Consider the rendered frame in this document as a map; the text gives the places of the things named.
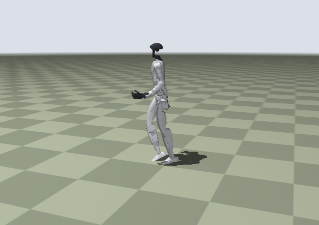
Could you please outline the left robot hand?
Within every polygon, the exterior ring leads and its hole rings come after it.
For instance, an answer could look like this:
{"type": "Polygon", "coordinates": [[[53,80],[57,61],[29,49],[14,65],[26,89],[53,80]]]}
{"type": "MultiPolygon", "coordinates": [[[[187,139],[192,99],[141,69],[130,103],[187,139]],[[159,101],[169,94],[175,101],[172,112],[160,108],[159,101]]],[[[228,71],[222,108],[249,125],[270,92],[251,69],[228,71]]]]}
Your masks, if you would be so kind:
{"type": "MultiPolygon", "coordinates": [[[[135,90],[135,92],[137,92],[137,91],[135,90]]],[[[137,93],[133,93],[132,92],[132,96],[133,96],[134,99],[146,98],[145,95],[149,95],[149,93],[146,92],[146,93],[143,94],[143,93],[139,93],[139,92],[137,92],[137,93]]]]}

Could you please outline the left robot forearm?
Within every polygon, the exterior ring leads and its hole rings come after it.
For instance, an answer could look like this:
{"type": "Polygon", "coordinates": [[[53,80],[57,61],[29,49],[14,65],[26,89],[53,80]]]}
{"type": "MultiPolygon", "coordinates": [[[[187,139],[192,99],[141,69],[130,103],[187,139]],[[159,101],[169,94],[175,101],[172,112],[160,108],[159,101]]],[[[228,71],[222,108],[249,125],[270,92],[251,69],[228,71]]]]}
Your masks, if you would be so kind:
{"type": "Polygon", "coordinates": [[[157,86],[155,86],[151,91],[149,91],[149,95],[145,95],[145,97],[148,99],[150,97],[153,97],[157,92],[159,92],[162,87],[164,86],[164,83],[160,81],[157,86]]]}

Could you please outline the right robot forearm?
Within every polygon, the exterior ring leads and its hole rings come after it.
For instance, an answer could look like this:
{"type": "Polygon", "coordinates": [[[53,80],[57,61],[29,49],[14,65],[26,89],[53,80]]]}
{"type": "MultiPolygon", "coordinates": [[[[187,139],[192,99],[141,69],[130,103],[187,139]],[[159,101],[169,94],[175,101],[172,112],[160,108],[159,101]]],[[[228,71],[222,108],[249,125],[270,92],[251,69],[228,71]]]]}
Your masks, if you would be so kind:
{"type": "Polygon", "coordinates": [[[168,97],[168,93],[167,93],[167,89],[166,89],[166,83],[165,83],[165,87],[162,88],[164,90],[164,93],[166,94],[166,97],[168,97]]]}

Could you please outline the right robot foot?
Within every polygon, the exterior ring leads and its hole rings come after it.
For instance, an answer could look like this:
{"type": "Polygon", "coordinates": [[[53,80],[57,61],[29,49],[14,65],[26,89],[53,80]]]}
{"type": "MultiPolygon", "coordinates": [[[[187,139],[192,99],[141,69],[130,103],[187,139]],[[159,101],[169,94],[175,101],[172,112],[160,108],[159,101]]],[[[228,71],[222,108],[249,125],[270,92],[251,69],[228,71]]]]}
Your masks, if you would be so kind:
{"type": "Polygon", "coordinates": [[[162,152],[159,153],[158,155],[156,154],[156,156],[152,159],[152,161],[156,161],[156,160],[158,160],[159,158],[164,157],[165,155],[166,155],[166,153],[162,151],[162,152]]]}

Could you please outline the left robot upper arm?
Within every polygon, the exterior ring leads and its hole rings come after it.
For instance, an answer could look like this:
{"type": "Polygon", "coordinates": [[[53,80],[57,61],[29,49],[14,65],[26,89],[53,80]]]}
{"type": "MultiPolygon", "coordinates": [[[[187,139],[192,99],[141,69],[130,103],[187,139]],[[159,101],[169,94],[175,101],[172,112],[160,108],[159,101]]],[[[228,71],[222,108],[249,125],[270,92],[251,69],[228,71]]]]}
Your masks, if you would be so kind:
{"type": "Polygon", "coordinates": [[[154,70],[157,74],[157,78],[159,79],[159,82],[162,81],[165,85],[165,81],[164,81],[164,77],[163,77],[163,73],[162,73],[162,69],[161,69],[161,63],[156,62],[156,63],[154,63],[153,66],[154,66],[154,70]]]}

